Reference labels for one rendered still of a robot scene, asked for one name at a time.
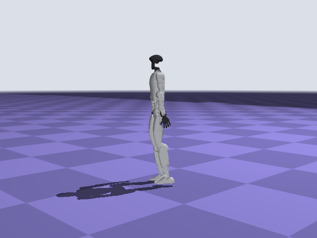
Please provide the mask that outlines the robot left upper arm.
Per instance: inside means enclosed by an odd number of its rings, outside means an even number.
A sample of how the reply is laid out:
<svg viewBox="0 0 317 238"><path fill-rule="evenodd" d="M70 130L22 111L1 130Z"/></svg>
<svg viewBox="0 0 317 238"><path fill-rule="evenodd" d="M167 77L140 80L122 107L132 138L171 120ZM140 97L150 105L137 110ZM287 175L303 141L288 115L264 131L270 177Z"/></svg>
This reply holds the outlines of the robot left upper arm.
<svg viewBox="0 0 317 238"><path fill-rule="evenodd" d="M164 95L164 83L163 83L164 73L156 73L156 80L157 80L158 90L161 91ZM158 92L156 92L157 98L158 98Z"/></svg>

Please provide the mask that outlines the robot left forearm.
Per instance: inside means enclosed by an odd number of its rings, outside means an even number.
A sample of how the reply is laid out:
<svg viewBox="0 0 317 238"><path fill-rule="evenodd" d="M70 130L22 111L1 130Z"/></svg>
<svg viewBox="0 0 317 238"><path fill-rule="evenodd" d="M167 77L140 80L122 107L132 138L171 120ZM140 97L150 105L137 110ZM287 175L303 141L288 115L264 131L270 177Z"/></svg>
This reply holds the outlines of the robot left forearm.
<svg viewBox="0 0 317 238"><path fill-rule="evenodd" d="M165 110L164 110L164 95L161 91L158 92L158 110L161 112L161 115L165 115Z"/></svg>

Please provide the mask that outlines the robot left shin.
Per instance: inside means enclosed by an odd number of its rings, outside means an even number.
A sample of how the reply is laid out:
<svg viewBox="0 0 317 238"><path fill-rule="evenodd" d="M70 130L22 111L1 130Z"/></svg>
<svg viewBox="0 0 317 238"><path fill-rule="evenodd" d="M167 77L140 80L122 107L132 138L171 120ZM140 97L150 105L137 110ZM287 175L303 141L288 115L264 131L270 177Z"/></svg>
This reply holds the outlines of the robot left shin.
<svg viewBox="0 0 317 238"><path fill-rule="evenodd" d="M158 152L158 156L159 156L159 160L160 160L160 164L161 167L163 168L163 173L165 176L165 179L169 179L169 172L168 172L168 166L169 166L169 158L168 158L168 152L167 152L167 146L162 145L159 148L160 153Z"/></svg>

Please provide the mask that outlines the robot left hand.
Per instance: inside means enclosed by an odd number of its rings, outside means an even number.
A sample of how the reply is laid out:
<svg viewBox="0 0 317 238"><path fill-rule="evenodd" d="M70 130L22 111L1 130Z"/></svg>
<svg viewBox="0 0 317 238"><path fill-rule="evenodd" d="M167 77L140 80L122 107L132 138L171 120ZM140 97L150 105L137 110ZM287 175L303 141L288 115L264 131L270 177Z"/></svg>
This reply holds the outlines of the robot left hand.
<svg viewBox="0 0 317 238"><path fill-rule="evenodd" d="M169 127L169 125L171 125L170 124L170 121L169 121L169 119L168 119L168 117L166 117L166 115L167 114L165 114L164 116L162 116L161 115L161 112L160 112L160 116L162 117L162 121L161 121L161 125L162 125L162 123L163 123L163 128L165 128L165 126L166 126L166 128L167 128L167 126ZM169 123L168 123L169 122ZM165 125L164 125L165 124ZM167 124L167 125L166 125Z"/></svg>

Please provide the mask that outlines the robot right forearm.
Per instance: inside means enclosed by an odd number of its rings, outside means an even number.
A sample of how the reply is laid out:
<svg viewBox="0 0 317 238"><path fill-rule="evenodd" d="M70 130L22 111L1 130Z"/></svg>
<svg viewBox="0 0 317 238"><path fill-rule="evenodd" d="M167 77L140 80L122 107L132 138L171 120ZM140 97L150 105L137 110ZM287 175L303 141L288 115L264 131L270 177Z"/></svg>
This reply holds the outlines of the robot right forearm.
<svg viewBox="0 0 317 238"><path fill-rule="evenodd" d="M156 103L156 102L157 102L157 101L152 101L152 100L151 100L151 104L152 104L152 105L151 105L151 111L152 111L152 112L153 112L153 109L154 109L154 103Z"/></svg>

